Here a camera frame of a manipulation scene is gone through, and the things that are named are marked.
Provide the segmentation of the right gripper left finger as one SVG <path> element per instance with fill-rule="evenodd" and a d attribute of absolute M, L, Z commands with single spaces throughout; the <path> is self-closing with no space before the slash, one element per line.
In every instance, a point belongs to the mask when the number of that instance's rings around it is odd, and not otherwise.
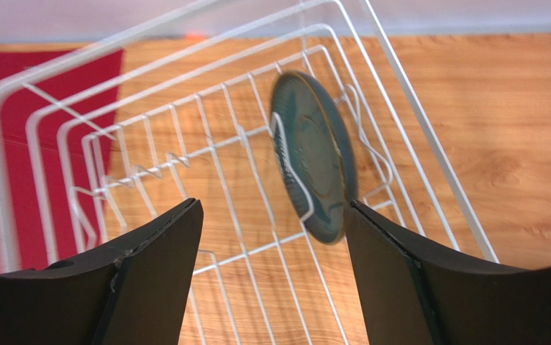
<path fill-rule="evenodd" d="M 0 344 L 177 344 L 203 222 L 189 198 L 43 270 L 0 274 Z"/>

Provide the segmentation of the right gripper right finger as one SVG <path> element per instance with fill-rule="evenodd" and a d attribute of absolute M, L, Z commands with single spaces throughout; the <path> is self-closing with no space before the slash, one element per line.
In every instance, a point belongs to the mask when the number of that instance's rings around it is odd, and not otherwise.
<path fill-rule="evenodd" d="M 370 344 L 551 344 L 551 267 L 463 254 L 358 201 L 344 225 Z"/>

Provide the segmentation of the white wire dish rack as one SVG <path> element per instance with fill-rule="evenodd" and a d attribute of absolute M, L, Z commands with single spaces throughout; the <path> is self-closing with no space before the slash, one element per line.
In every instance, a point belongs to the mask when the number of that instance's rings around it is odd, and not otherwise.
<path fill-rule="evenodd" d="M 336 103 L 365 203 L 497 261 L 370 1 L 193 1 L 0 79 L 0 272 L 194 196 L 182 344 L 364 342 L 346 243 L 311 237 L 279 173 L 270 96 L 287 70 Z"/>

